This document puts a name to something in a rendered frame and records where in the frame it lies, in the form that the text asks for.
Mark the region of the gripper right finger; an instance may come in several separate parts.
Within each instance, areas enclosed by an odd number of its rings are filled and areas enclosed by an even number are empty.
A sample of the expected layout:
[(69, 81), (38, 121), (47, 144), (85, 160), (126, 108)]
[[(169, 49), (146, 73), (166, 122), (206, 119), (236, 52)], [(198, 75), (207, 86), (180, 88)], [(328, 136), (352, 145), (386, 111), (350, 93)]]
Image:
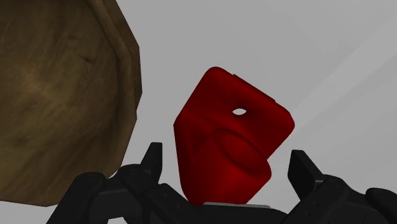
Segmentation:
[(280, 224), (397, 224), (397, 194), (383, 188), (365, 193), (323, 174), (303, 150), (292, 150), (288, 179), (299, 203)]

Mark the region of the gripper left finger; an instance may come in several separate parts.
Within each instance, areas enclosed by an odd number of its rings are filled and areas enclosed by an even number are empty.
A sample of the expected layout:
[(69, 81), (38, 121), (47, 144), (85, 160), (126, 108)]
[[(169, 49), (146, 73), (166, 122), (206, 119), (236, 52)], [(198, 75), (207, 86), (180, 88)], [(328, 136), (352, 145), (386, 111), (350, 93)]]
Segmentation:
[(162, 144), (151, 143), (140, 164), (124, 165), (106, 178), (100, 172), (75, 177), (46, 224), (105, 224), (123, 216), (134, 224), (199, 224), (199, 213), (166, 183), (160, 184)]

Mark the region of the red block with hole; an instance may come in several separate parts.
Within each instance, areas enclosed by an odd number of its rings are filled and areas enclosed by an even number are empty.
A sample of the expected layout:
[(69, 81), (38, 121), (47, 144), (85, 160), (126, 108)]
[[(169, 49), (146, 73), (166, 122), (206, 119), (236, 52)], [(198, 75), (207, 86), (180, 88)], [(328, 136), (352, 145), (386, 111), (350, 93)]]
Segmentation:
[(273, 98), (220, 67), (205, 72), (174, 122), (181, 188), (194, 205), (245, 204), (270, 180), (268, 158), (295, 127)]

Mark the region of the brown wooden bowl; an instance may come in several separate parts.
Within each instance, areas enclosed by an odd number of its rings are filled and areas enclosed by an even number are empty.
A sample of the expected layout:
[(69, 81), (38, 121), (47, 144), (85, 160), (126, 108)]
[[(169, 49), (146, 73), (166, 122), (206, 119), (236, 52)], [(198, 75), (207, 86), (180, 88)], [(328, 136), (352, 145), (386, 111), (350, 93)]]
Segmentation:
[(0, 201), (52, 206), (122, 164), (142, 94), (116, 0), (0, 0)]

